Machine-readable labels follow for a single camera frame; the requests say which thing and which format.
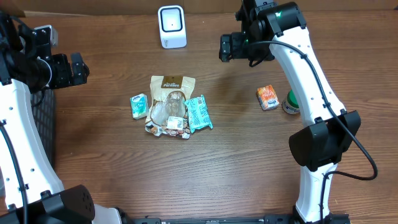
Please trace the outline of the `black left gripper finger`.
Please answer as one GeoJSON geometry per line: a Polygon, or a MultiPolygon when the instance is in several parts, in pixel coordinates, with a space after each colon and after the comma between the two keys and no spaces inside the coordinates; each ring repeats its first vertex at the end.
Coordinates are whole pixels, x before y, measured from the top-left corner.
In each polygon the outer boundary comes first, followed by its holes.
{"type": "Polygon", "coordinates": [[[85,63],[73,63],[73,85],[82,85],[87,83],[88,75],[90,74],[90,69],[85,63]]]}
{"type": "Polygon", "coordinates": [[[83,67],[83,64],[84,64],[84,62],[83,62],[83,58],[82,58],[82,56],[81,56],[81,54],[80,53],[72,53],[71,55],[70,55],[70,58],[71,58],[71,66],[73,66],[73,67],[83,67]]]}

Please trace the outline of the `teal snack packet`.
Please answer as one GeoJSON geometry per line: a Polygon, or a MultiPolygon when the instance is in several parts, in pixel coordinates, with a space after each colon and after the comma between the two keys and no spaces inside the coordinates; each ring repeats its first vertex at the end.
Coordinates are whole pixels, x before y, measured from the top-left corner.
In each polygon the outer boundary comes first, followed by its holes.
{"type": "Polygon", "coordinates": [[[203,95],[187,100],[185,106],[188,111],[188,123],[191,133],[205,127],[213,129],[213,124],[203,95]]]}

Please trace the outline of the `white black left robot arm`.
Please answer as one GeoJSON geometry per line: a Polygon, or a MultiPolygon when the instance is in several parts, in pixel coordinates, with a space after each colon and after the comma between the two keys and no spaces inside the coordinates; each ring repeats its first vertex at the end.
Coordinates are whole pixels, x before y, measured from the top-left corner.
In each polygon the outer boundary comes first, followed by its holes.
{"type": "Polygon", "coordinates": [[[66,189],[45,153],[35,124],[34,93],[85,84],[79,53],[52,54],[52,26],[31,29],[1,14],[1,171],[8,212],[2,223],[129,223],[118,208],[93,202],[88,189],[66,189]]]}

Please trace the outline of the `green lid jar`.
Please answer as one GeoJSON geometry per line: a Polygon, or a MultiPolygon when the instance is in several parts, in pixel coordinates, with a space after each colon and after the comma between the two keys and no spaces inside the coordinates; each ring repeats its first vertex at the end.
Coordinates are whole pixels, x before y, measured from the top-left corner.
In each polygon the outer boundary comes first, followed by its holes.
{"type": "Polygon", "coordinates": [[[293,90],[290,90],[282,102],[282,109],[288,114],[299,114],[300,108],[297,103],[297,99],[293,93],[293,90]]]}

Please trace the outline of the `brown beige snack pouch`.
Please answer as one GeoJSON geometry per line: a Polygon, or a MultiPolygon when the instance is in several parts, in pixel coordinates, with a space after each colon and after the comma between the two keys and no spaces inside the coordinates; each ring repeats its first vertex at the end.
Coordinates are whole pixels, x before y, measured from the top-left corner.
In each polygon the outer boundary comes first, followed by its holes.
{"type": "Polygon", "coordinates": [[[153,76],[150,80],[151,106],[145,130],[154,136],[190,138],[185,102],[191,98],[196,80],[183,76],[153,76]]]}

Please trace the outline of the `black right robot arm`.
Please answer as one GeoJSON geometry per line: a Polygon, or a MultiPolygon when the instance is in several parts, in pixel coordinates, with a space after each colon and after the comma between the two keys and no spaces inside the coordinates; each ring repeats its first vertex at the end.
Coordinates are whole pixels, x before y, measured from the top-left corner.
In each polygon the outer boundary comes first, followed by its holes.
{"type": "Polygon", "coordinates": [[[243,1],[235,14],[241,31],[224,34],[219,58],[280,63],[297,100],[303,128],[289,138],[300,166],[300,190],[290,215],[266,215],[266,223],[349,223],[349,216],[328,208],[331,181],[361,125],[331,89],[310,41],[307,22],[294,2],[243,1]]]}

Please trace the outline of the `small teal tissue pack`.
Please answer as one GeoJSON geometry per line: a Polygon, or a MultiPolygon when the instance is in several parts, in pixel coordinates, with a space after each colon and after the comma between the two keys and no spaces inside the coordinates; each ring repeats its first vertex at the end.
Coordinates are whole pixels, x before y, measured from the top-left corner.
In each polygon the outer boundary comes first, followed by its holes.
{"type": "Polygon", "coordinates": [[[139,95],[130,98],[132,117],[134,119],[141,119],[147,116],[149,112],[149,106],[147,101],[147,95],[141,93],[139,95]]]}

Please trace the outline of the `orange packet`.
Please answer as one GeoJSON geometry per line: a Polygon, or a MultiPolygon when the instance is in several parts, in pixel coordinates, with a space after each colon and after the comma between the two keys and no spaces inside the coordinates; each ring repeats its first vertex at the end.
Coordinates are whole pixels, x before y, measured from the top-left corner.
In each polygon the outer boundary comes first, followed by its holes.
{"type": "Polygon", "coordinates": [[[256,95],[264,111],[273,110],[279,106],[279,99],[272,85],[258,88],[256,95]]]}

